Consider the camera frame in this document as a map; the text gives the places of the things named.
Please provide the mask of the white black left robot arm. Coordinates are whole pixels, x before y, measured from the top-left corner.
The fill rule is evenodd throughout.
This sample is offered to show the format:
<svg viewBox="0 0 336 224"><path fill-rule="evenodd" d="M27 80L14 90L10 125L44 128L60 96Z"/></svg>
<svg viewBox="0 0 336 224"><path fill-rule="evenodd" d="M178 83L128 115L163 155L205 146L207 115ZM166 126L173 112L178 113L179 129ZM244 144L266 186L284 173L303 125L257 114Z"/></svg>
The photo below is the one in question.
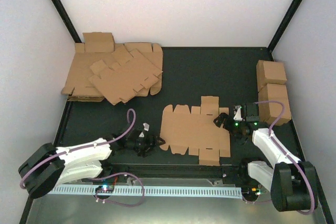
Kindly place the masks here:
<svg viewBox="0 0 336 224"><path fill-rule="evenodd" d="M18 169L22 189L33 199L40 198L55 187L75 180L106 182L113 174L108 158L117 151L131 150L146 157L165 140L148 130L133 129L120 135L110 134L89 143L70 147L41 146Z"/></svg>

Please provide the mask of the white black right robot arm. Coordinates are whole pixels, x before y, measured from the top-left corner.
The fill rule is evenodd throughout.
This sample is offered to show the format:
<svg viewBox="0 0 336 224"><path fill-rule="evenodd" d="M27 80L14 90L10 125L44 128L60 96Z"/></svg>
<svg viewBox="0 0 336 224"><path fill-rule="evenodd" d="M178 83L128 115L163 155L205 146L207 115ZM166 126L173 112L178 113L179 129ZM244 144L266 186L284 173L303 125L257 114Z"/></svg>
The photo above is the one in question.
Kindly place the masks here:
<svg viewBox="0 0 336 224"><path fill-rule="evenodd" d="M261 121L259 105L260 102L237 105L233 115L221 112L213 122L234 138L250 140L267 159L242 161L238 176L243 183L258 181L270 192L270 200L279 212L309 215L318 206L316 169L280 142L272 129L274 123Z"/></svg>

